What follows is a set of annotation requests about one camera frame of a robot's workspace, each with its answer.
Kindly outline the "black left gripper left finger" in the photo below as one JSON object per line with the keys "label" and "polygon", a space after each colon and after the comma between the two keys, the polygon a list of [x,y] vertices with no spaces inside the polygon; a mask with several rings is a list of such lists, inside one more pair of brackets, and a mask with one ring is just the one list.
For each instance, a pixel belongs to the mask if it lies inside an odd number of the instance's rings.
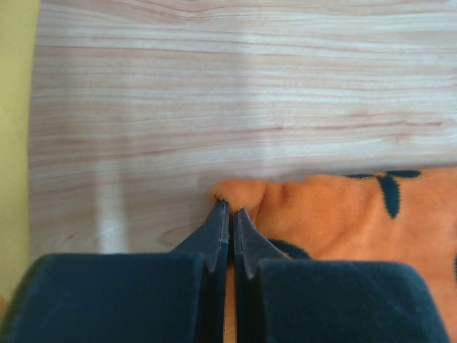
{"label": "black left gripper left finger", "polygon": [[230,209],[168,253],[48,254],[26,271],[3,342],[221,342]]}

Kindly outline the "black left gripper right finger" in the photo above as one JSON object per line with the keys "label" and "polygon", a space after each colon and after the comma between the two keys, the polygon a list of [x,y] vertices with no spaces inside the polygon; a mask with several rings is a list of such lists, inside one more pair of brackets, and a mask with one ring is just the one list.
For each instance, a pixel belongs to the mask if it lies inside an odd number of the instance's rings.
{"label": "black left gripper right finger", "polygon": [[447,342],[426,284],[406,264],[289,259],[233,216],[239,342]]}

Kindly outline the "orange patterned plush pillowcase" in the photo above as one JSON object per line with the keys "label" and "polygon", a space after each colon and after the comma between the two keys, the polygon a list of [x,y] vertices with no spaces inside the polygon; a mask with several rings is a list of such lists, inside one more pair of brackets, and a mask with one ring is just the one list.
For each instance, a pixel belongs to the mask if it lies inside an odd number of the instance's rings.
{"label": "orange patterned plush pillowcase", "polygon": [[315,175],[302,182],[228,179],[214,199],[245,209],[288,255],[393,261],[425,279],[456,340],[456,170]]}

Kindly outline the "yellow cloth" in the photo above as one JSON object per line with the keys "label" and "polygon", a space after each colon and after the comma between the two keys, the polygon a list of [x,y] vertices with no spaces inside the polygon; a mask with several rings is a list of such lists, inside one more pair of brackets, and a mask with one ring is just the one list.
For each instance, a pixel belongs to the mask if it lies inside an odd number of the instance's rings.
{"label": "yellow cloth", "polygon": [[38,1],[1,2],[1,299],[29,265],[28,133]]}

